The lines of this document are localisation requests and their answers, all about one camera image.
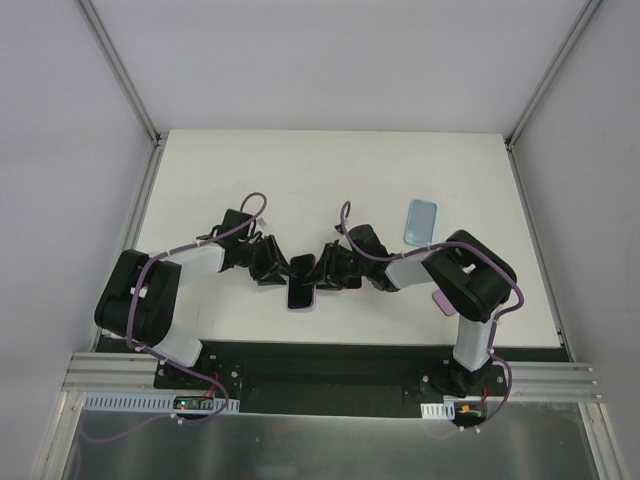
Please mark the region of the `light blue phone case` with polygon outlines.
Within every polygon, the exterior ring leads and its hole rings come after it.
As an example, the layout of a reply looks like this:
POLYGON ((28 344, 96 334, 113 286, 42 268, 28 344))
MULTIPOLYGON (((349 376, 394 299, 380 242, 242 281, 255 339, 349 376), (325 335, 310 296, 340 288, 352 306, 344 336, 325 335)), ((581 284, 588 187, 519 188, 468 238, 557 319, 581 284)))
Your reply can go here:
POLYGON ((434 236, 438 207, 435 203, 413 199, 409 204, 403 240, 407 245, 425 247, 434 236))

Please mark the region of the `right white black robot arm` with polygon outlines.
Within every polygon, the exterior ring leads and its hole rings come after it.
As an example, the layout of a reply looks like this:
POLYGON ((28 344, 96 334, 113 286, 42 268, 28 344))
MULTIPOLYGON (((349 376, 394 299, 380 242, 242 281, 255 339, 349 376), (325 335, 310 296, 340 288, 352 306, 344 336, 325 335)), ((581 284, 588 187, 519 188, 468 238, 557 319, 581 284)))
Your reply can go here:
POLYGON ((369 224, 341 232, 346 242, 327 243, 310 270, 296 269, 295 279, 326 290, 355 289, 367 279, 387 293, 435 284, 458 315, 458 330, 451 359, 430 375, 431 386, 468 395, 494 362, 497 320, 524 304, 514 270, 466 230, 407 254, 390 253, 369 224))

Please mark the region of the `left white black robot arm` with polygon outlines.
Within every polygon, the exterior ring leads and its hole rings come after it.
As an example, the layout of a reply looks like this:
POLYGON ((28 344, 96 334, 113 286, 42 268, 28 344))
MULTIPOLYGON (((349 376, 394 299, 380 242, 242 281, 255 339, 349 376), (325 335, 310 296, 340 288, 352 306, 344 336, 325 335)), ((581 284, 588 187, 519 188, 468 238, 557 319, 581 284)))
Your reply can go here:
POLYGON ((211 350, 174 319, 178 291, 206 276, 245 268, 260 286, 284 285, 292 275, 273 235, 256 230, 257 219, 229 209, 222 223, 175 253, 151 256, 129 249, 120 254, 94 313, 95 324, 151 349, 207 378, 220 372, 211 350))

